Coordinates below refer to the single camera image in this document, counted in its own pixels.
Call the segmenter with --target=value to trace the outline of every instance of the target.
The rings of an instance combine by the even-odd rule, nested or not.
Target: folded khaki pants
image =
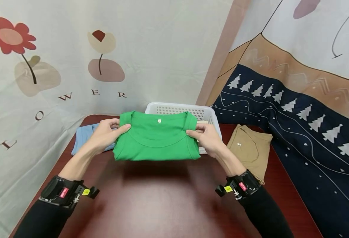
[[[252,131],[247,126],[238,124],[227,144],[261,184],[264,184],[271,140],[271,134]]]

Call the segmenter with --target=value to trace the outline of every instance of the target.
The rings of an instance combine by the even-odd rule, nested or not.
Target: light blue clothing
[[[91,135],[95,131],[95,129],[99,126],[99,123],[88,125],[88,126],[81,126],[77,129],[77,133],[75,133],[75,144],[74,148],[71,152],[71,155],[75,155],[79,148],[82,147],[82,145],[90,139]],[[104,151],[112,150],[115,146],[115,143],[112,143],[107,148],[105,148]]]

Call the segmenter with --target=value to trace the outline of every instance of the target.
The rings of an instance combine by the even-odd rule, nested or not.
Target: fabric backdrop
[[[349,1],[252,0],[208,105],[272,133],[323,236],[349,237]]]
[[[248,1],[234,2],[0,1],[0,237],[87,115],[206,102]]]

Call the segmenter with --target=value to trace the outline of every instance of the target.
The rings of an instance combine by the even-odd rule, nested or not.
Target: navy blue tapestry
[[[272,133],[272,146],[324,237],[349,237],[348,118],[243,65],[212,107],[219,123]]]

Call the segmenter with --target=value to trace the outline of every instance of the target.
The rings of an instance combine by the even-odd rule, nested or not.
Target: table surface
[[[91,115],[81,126],[107,118],[113,117]],[[219,126],[228,143],[235,125]],[[75,136],[42,188],[70,160],[74,141]],[[116,162],[112,151],[107,151],[92,160],[83,179],[100,193],[95,200],[79,201],[60,238],[261,237],[234,195],[220,198],[214,192],[219,183],[225,183],[225,173],[207,155],[198,160]],[[272,147],[265,183],[295,237],[322,237]]]

